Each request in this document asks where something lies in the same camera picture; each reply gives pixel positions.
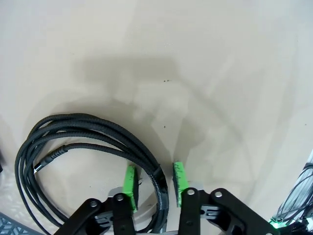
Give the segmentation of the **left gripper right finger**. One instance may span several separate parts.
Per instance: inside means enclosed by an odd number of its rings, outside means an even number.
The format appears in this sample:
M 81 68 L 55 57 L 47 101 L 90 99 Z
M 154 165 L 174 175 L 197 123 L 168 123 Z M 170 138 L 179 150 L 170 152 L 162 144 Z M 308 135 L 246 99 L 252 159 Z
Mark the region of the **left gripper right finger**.
M 179 235 L 199 235 L 201 219 L 225 235 L 274 235 L 276 229 L 231 192 L 217 188 L 211 193 L 190 186 L 183 163 L 173 163 L 173 183 L 180 208 Z

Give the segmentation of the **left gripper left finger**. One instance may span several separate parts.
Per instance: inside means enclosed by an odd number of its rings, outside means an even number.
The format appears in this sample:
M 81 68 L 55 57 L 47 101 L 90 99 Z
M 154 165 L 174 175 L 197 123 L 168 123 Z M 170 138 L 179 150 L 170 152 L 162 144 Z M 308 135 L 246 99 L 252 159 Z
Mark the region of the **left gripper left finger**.
M 87 199 L 57 230 L 59 235 L 135 235 L 133 213 L 138 209 L 139 180 L 135 166 L 126 169 L 122 187 L 101 202 Z

